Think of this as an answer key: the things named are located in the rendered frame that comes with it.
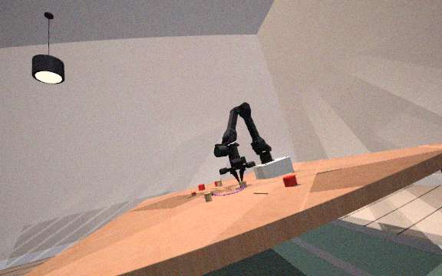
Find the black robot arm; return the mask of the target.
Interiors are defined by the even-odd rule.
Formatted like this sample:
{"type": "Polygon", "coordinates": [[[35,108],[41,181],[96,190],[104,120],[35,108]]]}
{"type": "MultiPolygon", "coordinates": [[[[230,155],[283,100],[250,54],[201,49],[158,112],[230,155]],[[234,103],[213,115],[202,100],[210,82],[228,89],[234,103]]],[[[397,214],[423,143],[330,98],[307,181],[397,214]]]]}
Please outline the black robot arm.
{"type": "MultiPolygon", "coordinates": [[[[270,151],[272,151],[272,147],[270,147],[265,140],[260,137],[258,130],[252,120],[251,117],[251,108],[247,102],[242,103],[241,105],[234,107],[230,111],[229,122],[225,133],[223,134],[223,141],[221,144],[216,144],[214,148],[215,157],[223,157],[223,156],[231,156],[233,154],[239,154],[237,146],[239,144],[236,141],[237,132],[236,132],[236,122],[237,117],[240,115],[249,130],[249,133],[252,137],[252,149],[256,152],[257,155],[260,156],[262,164],[270,163],[275,161],[272,159],[272,155],[270,151]],[[234,144],[230,144],[233,143],[234,144]],[[266,151],[263,153],[263,151],[266,151]]],[[[231,157],[231,165],[234,169],[239,167],[243,167],[243,163],[246,163],[246,158],[242,156],[237,156],[237,158],[231,157]]],[[[261,165],[262,165],[261,164],[261,165]]]]}

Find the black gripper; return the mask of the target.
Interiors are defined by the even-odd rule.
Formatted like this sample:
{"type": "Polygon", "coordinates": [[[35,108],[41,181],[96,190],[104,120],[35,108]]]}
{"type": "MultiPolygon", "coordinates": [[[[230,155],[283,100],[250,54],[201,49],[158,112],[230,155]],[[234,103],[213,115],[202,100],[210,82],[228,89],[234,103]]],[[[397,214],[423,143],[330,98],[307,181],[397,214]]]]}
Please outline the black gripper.
{"type": "MultiPolygon", "coordinates": [[[[231,165],[231,157],[233,157],[233,158],[235,159],[235,158],[237,158],[237,156],[239,156],[239,154],[233,154],[233,155],[229,156],[230,165],[231,165]]],[[[256,166],[256,164],[255,164],[254,161],[252,161],[252,162],[248,162],[248,163],[246,163],[245,165],[243,165],[243,167],[239,167],[239,168],[237,168],[237,169],[240,170],[240,171],[239,171],[239,174],[240,174],[240,179],[241,179],[241,181],[243,181],[243,174],[244,174],[244,171],[246,170],[246,168],[252,168],[252,167],[254,167],[254,166],[256,166]]],[[[220,174],[220,175],[223,175],[223,174],[226,174],[227,172],[230,172],[230,174],[233,174],[234,177],[236,178],[236,180],[237,180],[238,182],[240,182],[240,181],[239,181],[239,177],[238,177],[237,172],[236,172],[237,169],[234,169],[234,168],[232,167],[232,165],[231,165],[231,168],[228,168],[228,169],[227,169],[227,168],[222,168],[222,169],[220,169],[220,170],[219,170],[219,174],[220,174]]]]}

